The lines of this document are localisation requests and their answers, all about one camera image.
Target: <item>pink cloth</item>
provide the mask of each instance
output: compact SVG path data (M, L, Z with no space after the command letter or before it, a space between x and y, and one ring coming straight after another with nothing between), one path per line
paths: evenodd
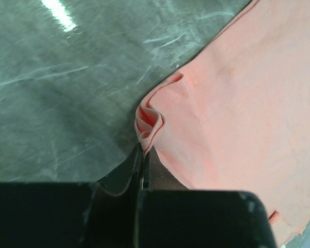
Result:
M190 189L247 190L278 244L310 219L310 0L254 0L136 111L144 151Z

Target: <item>towel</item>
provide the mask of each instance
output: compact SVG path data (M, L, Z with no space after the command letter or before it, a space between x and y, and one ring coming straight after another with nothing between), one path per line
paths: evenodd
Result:
M310 220L310 0L254 0L136 111L186 187L246 190L278 245Z

